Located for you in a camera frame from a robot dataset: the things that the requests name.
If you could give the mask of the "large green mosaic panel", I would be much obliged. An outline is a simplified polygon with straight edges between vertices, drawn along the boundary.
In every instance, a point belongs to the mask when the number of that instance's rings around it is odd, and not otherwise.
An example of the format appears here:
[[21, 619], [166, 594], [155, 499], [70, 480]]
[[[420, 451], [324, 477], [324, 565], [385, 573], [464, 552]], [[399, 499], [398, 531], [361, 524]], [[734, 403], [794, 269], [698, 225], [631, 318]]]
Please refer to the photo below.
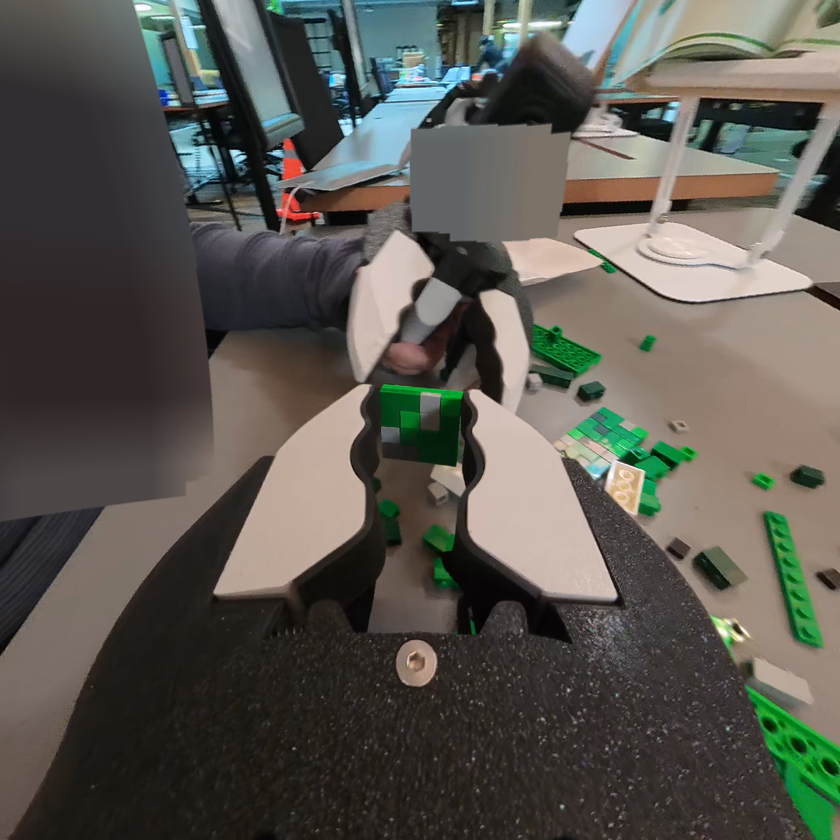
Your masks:
[[658, 486], [679, 466], [697, 456], [689, 446], [647, 442], [648, 432], [623, 416], [600, 408], [553, 442], [563, 456], [583, 467], [604, 489], [606, 473], [615, 461], [636, 466], [646, 474], [644, 494], [635, 516], [653, 518], [661, 510]]

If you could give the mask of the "white paper bag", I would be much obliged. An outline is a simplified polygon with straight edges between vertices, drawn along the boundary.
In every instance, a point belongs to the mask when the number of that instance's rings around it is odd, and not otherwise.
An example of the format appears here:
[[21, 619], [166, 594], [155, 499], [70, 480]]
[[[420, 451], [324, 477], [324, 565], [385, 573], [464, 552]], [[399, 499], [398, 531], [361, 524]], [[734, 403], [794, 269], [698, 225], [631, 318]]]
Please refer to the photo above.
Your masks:
[[588, 250], [552, 238], [507, 241], [503, 245], [523, 287], [600, 267], [603, 262]]

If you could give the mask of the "cream brick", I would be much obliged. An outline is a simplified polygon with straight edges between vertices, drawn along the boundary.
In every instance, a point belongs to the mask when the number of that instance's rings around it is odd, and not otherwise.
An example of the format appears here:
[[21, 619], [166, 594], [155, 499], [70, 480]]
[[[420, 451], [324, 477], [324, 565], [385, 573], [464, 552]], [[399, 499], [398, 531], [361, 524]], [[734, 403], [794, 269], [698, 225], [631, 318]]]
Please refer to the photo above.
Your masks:
[[617, 460], [606, 473], [604, 490], [620, 508], [636, 516], [644, 494], [645, 480], [646, 474], [642, 469]]

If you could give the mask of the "person's left hand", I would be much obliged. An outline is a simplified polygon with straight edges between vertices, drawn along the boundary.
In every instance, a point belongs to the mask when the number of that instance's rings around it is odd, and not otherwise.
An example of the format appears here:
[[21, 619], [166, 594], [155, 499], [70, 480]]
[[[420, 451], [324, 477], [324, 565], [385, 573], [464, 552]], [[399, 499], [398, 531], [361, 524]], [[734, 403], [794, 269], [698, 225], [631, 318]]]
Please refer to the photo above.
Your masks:
[[381, 366], [398, 375], [422, 375], [431, 371], [444, 357], [458, 318], [449, 318], [420, 344], [407, 341], [392, 343], [381, 358]]

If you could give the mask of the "green holed plate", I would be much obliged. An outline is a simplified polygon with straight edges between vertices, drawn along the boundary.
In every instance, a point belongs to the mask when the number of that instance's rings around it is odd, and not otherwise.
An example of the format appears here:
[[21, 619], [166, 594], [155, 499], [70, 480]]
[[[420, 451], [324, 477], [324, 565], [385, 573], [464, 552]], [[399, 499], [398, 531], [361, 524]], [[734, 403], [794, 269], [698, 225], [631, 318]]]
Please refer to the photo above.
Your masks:
[[755, 689], [747, 693], [765, 745], [811, 836], [838, 838], [838, 746]]

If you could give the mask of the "white book stand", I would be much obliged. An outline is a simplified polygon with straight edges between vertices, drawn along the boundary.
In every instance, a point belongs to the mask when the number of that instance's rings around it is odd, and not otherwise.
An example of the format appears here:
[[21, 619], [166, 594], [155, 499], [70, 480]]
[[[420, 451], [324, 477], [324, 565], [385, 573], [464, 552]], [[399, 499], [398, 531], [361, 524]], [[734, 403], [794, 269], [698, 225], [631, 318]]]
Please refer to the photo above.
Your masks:
[[[686, 303], [803, 291], [808, 277], [770, 259], [839, 124], [838, 50], [775, 59], [667, 60], [626, 79], [635, 91], [679, 101], [665, 171], [645, 224], [579, 229], [574, 239], [660, 297]], [[822, 105], [798, 168], [759, 240], [749, 248], [669, 220], [686, 138], [703, 98]]]

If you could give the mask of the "long green plate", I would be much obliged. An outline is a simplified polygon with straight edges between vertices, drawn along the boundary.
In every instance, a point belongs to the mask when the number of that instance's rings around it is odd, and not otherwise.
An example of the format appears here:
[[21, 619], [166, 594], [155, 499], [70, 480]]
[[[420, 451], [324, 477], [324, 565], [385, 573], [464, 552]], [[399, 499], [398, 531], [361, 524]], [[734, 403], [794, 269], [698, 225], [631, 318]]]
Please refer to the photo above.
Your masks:
[[811, 594], [789, 522], [779, 512], [765, 511], [763, 524], [791, 634], [801, 644], [822, 649], [824, 647], [822, 631], [816, 619]]

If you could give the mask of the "person's dark clothing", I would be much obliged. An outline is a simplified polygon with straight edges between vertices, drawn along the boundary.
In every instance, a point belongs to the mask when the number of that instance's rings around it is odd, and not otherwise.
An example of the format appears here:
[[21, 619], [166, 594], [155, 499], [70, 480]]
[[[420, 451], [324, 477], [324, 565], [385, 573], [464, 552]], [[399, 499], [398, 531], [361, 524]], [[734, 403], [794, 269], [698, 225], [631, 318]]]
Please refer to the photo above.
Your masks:
[[102, 513], [101, 507], [1, 522], [1, 649]]

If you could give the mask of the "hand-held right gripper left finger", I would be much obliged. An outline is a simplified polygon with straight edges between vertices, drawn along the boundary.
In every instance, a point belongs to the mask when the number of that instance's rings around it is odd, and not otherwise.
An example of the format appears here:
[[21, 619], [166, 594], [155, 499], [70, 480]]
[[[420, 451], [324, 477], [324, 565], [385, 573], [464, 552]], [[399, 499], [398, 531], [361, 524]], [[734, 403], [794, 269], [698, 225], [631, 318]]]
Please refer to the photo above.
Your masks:
[[385, 560], [372, 479], [379, 398], [357, 385], [277, 450], [213, 594], [356, 601]]

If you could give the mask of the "small green tiled plate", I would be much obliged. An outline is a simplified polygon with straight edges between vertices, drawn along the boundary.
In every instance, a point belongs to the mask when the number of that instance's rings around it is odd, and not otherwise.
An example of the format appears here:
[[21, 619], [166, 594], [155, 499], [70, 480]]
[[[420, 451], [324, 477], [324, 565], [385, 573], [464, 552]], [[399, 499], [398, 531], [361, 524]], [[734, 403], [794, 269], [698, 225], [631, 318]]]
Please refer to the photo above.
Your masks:
[[456, 466], [464, 394], [409, 385], [382, 385], [381, 453], [434, 466]]

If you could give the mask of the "wide green plate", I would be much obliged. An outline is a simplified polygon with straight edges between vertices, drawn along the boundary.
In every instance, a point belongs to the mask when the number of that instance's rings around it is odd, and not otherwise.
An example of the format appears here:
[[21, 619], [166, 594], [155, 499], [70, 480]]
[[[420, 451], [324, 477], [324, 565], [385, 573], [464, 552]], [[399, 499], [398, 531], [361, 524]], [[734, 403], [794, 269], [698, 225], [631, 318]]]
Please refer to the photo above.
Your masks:
[[581, 376], [597, 366], [602, 355], [564, 336], [562, 328], [532, 325], [532, 354], [556, 369]]

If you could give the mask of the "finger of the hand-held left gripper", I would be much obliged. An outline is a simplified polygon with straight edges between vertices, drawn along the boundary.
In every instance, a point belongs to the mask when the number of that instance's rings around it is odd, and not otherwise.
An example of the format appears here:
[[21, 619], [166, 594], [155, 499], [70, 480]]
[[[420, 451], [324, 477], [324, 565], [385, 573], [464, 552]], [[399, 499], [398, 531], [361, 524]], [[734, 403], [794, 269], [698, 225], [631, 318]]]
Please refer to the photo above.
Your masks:
[[366, 382], [400, 332], [414, 304], [416, 285], [433, 273], [433, 262], [407, 235], [394, 231], [372, 261], [362, 266], [350, 294], [346, 343], [353, 378]]
[[516, 413], [531, 353], [514, 297], [499, 289], [483, 290], [460, 325], [466, 345], [459, 358], [459, 389], [479, 385], [489, 399]]

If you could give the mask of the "person's left forearm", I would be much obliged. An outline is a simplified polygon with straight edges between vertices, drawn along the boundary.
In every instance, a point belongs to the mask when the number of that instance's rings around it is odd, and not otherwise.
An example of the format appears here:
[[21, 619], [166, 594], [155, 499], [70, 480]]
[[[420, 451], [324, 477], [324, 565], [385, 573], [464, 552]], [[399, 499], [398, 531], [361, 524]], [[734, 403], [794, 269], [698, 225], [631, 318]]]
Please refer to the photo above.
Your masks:
[[364, 239], [190, 223], [206, 331], [345, 330]]

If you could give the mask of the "open instruction booklet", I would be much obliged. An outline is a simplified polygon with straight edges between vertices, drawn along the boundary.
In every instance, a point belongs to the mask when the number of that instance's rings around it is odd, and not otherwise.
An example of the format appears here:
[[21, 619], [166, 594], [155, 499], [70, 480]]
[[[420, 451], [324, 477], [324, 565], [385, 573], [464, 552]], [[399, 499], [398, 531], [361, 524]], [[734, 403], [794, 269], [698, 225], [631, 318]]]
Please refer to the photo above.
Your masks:
[[649, 1], [616, 74], [660, 60], [769, 59], [838, 47], [838, 1]]

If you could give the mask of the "standing display board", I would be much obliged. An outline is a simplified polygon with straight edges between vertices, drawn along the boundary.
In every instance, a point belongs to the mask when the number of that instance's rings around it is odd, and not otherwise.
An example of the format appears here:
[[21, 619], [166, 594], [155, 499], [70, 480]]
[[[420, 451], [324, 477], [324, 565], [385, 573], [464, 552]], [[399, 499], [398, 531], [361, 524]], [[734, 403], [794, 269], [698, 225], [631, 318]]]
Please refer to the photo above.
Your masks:
[[259, 1], [199, 1], [224, 88], [261, 151], [274, 151], [304, 129], [298, 102]]

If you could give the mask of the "scattered small bricks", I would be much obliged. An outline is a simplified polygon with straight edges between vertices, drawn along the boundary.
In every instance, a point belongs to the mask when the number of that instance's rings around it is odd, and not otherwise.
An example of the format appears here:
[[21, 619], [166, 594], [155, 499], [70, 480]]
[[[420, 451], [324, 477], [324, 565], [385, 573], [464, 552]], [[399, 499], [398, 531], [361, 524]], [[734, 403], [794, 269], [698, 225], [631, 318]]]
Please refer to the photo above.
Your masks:
[[658, 486], [640, 522], [664, 547], [721, 547], [749, 582], [774, 582], [763, 513], [783, 514], [805, 578], [838, 570], [838, 310], [808, 291], [707, 304], [667, 301], [596, 268], [527, 290], [534, 321], [602, 355], [567, 386], [526, 394], [549, 440], [600, 408], [649, 444], [697, 456]]

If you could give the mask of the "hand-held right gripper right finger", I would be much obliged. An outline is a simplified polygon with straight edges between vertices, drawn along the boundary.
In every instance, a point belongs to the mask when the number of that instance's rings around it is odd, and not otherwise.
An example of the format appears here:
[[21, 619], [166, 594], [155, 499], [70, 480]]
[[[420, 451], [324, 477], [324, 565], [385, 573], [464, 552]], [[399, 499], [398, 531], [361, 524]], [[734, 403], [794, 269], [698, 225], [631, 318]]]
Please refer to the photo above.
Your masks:
[[456, 538], [527, 595], [614, 604], [618, 590], [560, 452], [514, 412], [465, 393]]

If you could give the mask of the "wooden edged table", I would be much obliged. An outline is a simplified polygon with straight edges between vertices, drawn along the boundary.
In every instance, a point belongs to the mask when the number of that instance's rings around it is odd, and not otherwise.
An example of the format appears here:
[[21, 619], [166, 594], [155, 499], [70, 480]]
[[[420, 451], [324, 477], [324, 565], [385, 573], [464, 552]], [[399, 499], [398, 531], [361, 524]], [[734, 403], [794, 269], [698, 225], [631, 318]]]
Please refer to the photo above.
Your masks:
[[[434, 107], [430, 101], [377, 104], [319, 163], [319, 168], [353, 161], [398, 157], [414, 129]], [[564, 202], [633, 203], [652, 201], [665, 171], [669, 145], [645, 136], [574, 140], [570, 144]], [[725, 155], [688, 148], [683, 151], [672, 197], [766, 196], [777, 182], [777, 170]], [[370, 212], [403, 200], [410, 193], [407, 173], [336, 192], [301, 192], [306, 212]]]

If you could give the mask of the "light grey brick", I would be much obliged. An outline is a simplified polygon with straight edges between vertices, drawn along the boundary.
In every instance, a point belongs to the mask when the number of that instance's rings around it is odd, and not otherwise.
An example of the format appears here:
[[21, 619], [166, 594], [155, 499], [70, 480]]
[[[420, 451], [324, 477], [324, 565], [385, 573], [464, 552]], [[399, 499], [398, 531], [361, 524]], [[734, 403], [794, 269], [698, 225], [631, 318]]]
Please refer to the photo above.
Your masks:
[[813, 694], [808, 682], [794, 673], [772, 665], [763, 658], [752, 658], [740, 665], [746, 685], [788, 711], [809, 707]]

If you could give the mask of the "dark green slope brick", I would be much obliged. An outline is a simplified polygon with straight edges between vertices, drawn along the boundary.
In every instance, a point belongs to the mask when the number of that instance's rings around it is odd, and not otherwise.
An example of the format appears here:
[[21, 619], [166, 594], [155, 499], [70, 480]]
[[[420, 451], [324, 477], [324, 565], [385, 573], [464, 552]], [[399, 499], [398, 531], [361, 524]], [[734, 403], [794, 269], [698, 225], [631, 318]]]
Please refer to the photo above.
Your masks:
[[698, 552], [692, 563], [708, 582], [722, 592], [749, 579], [730, 555], [718, 546]]

